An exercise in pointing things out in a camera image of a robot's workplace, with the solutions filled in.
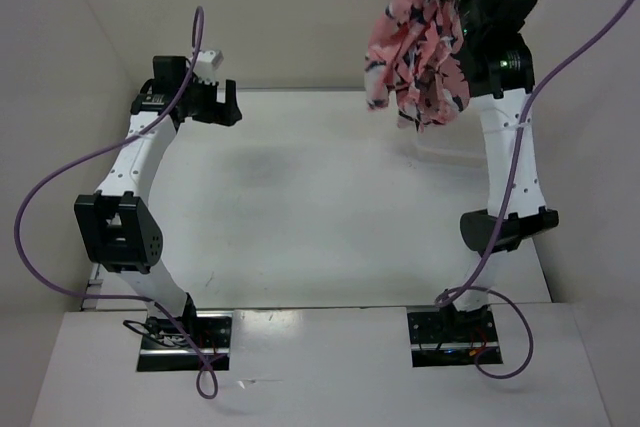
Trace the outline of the pink shark print shorts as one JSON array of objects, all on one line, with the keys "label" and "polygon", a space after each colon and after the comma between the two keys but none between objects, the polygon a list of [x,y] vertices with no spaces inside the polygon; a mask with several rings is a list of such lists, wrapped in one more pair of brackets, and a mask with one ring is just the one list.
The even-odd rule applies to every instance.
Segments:
[{"label": "pink shark print shorts", "polygon": [[470,102],[470,88],[455,55],[463,46],[452,0],[391,0],[375,22],[365,53],[369,110],[396,97],[397,125],[422,132],[444,126]]}]

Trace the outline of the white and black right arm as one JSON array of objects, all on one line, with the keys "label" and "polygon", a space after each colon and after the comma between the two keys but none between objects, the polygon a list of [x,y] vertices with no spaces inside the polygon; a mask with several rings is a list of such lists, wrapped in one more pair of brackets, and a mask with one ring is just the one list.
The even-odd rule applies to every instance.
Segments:
[{"label": "white and black right arm", "polygon": [[460,340],[485,313],[504,256],[559,224],[541,191],[529,105],[534,62],[521,30],[538,0],[451,0],[462,41],[455,58],[480,116],[489,179],[487,206],[460,218],[467,248],[480,257],[462,288],[451,290],[440,332]]}]

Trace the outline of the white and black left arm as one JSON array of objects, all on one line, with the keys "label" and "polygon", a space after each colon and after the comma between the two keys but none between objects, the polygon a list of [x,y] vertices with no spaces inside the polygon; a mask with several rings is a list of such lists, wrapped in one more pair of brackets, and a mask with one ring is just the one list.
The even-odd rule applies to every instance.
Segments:
[{"label": "white and black left arm", "polygon": [[162,261],[163,233],[149,207],[161,160],[187,119],[232,127],[242,118],[236,83],[225,82],[217,98],[219,50],[197,57],[156,56],[153,76],[131,104],[129,133],[110,172],[92,194],[80,195],[74,213],[89,259],[124,280],[142,297],[165,336],[185,347],[196,341],[200,323],[191,296]]}]

